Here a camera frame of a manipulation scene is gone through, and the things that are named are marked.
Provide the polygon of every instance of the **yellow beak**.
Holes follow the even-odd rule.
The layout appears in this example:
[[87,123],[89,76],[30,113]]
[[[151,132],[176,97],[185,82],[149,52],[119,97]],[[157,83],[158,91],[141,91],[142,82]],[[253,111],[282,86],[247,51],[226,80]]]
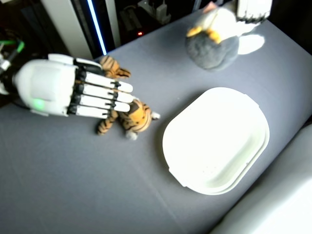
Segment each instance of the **yellow beak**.
[[213,40],[215,43],[221,43],[221,36],[218,32],[211,30],[210,28],[207,29],[206,33],[208,34],[209,38]]
[[200,33],[202,30],[203,30],[203,28],[200,27],[200,26],[191,28],[191,29],[188,31],[188,33],[186,34],[186,36],[187,36],[188,38],[190,38],[190,37],[192,37],[192,36],[197,35],[197,34]]

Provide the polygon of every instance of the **green light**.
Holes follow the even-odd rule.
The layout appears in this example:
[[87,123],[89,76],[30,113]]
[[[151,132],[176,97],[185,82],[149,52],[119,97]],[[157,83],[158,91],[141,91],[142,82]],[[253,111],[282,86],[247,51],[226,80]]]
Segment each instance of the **green light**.
[[34,107],[37,110],[43,110],[44,109],[44,101],[41,99],[34,99]]

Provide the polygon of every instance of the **tiger leg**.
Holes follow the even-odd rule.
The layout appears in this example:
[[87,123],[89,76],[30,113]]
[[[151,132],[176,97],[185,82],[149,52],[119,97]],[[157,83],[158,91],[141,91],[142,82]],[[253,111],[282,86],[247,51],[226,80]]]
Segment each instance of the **tiger leg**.
[[157,120],[157,119],[160,119],[160,114],[153,111],[151,113],[151,117],[152,117],[152,120]]
[[131,130],[126,131],[126,137],[130,140],[136,140],[137,139],[137,133],[133,132]]
[[118,118],[118,113],[117,111],[112,111],[111,115],[107,118],[104,119],[98,126],[97,128],[97,134],[99,135],[104,135],[105,133],[110,130],[110,128],[113,126],[113,122]]

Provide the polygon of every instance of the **blue light strip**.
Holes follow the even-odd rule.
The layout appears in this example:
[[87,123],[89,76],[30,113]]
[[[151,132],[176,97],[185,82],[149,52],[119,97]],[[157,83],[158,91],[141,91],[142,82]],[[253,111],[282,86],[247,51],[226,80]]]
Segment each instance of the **blue light strip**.
[[98,20],[97,20],[96,12],[94,11],[92,0],[87,0],[87,1],[88,1],[88,5],[89,5],[89,8],[90,8],[90,11],[91,11],[93,23],[94,23],[94,25],[96,27],[97,37],[98,37],[99,43],[101,45],[103,54],[106,55],[107,53],[106,53],[103,37],[102,37],[102,34],[101,34],[101,30],[99,29]]

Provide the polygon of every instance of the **green cable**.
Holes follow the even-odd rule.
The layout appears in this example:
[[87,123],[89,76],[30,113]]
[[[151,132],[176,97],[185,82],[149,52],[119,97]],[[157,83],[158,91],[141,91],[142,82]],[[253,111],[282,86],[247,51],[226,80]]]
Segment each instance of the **green cable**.
[[14,40],[0,40],[0,44],[14,45],[14,44],[16,44],[16,41],[14,41]]
[[23,41],[21,41],[19,43],[19,46],[17,48],[18,53],[20,53],[23,49],[24,49],[25,43]]

